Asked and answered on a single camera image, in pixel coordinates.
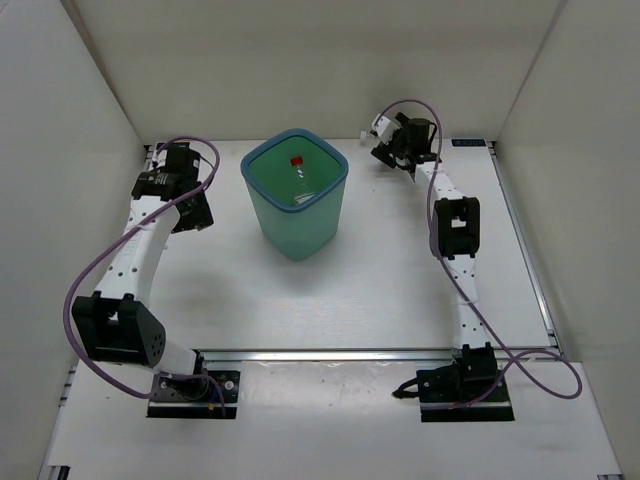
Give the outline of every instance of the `green bin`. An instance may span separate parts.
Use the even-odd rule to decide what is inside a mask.
[[[302,157],[306,182],[315,194],[296,205],[299,184],[291,159]],[[292,129],[267,140],[241,164],[249,195],[265,237],[291,260],[303,260],[338,230],[347,160],[320,137]]]

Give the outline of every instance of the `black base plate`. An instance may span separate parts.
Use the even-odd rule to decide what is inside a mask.
[[[224,395],[225,419],[233,420],[236,418],[238,410],[240,372],[237,370],[210,370],[207,373],[218,382]],[[155,381],[159,384],[162,379],[156,378]],[[147,406],[147,417],[222,419],[222,408],[219,403],[215,403],[213,411],[209,410],[211,392],[211,389],[207,388],[199,398],[185,398],[170,386],[161,388],[158,385]]]

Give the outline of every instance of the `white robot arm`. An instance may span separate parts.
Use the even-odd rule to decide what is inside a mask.
[[[125,233],[145,216],[195,189],[200,155],[174,144],[166,157],[142,172],[133,188]],[[72,315],[87,355],[94,361],[147,367],[155,373],[202,373],[198,352],[167,338],[149,311],[151,284],[171,233],[213,224],[204,193],[178,203],[141,227],[112,259],[90,297],[76,297]]]
[[[440,169],[436,155],[431,152],[436,131],[436,125],[423,118],[410,119],[402,113],[395,120],[379,116],[370,133],[380,143],[371,154],[391,168],[409,172],[425,193],[431,185],[431,205],[427,205],[432,212],[429,247],[468,296],[467,300],[452,290],[456,307],[453,363],[441,367],[437,374],[438,378],[447,379],[438,394],[443,393],[452,401],[464,401],[486,391],[499,370],[488,332],[470,307],[470,303],[478,303],[475,256],[480,247],[480,203],[460,192]],[[439,170],[432,185],[435,169]],[[395,394],[399,398],[414,395],[400,390]]]
[[[427,191],[431,178],[433,176],[435,163],[428,163],[416,166],[415,170],[415,182],[420,185],[424,191]],[[468,201],[456,187],[453,185],[449,177],[442,170],[438,171],[435,183],[433,185],[433,193],[431,195],[432,204],[429,208],[432,212],[437,211],[436,204],[440,200],[449,201]],[[462,221],[459,218],[453,219],[452,228],[465,228],[467,222]],[[476,290],[476,259],[475,253],[473,254],[456,254],[454,256],[444,257],[449,270],[454,274],[458,284],[467,293],[469,299],[478,304],[478,293]],[[481,324],[477,315],[469,307],[469,303],[460,296],[456,291],[454,297],[454,303],[456,305],[456,318],[454,320],[454,338],[453,348],[456,350],[462,350],[464,345],[468,345],[470,348],[482,348],[488,343],[490,344],[490,338]]]

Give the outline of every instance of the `white floor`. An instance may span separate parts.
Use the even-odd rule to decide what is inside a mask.
[[[561,364],[531,369],[553,388],[574,388]],[[120,373],[148,387],[144,372]],[[412,362],[246,362],[235,420],[158,420],[145,418],[144,401],[80,367],[49,464],[70,466],[69,480],[596,480],[620,472],[588,388],[558,400],[514,369],[515,422],[427,424],[417,400],[390,395],[414,375]]]
[[[350,163],[338,235],[294,263],[263,238],[240,175],[240,160],[258,144],[219,142],[223,164],[208,193],[215,225],[170,238],[151,302],[168,335],[193,348],[261,350],[263,358],[286,349],[450,348],[451,289],[428,253],[423,192],[408,175],[380,165],[356,141],[332,142]],[[488,150],[446,142],[443,158],[457,186],[481,202],[482,309],[508,345],[548,347]],[[81,365],[48,464],[69,466],[71,480],[619,473],[588,383],[578,400],[563,401],[513,369],[515,422],[422,424],[417,400],[390,395],[415,375],[413,362],[321,360],[244,362],[238,417],[230,421],[148,419],[146,402]],[[549,386],[573,390],[565,366],[530,365]],[[149,373],[108,368],[148,390]]]
[[[240,174],[259,143],[216,143],[222,165],[207,195],[216,223],[169,239],[151,296],[168,334],[207,349],[450,348],[451,287],[429,253],[424,193],[409,175],[371,146],[332,141],[350,169],[338,234],[296,263],[263,237]],[[481,203],[482,309],[508,345],[548,346],[488,149],[445,141],[443,159]]]

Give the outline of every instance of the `white wall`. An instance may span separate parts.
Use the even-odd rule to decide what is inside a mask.
[[[498,153],[573,359],[640,478],[640,3],[571,1]]]
[[[447,135],[495,139],[558,0],[76,3],[106,78],[152,142],[291,127],[354,138],[406,96],[429,99]]]
[[[122,228],[142,155],[59,2],[0,1],[0,478],[37,477],[72,363],[66,289]]]

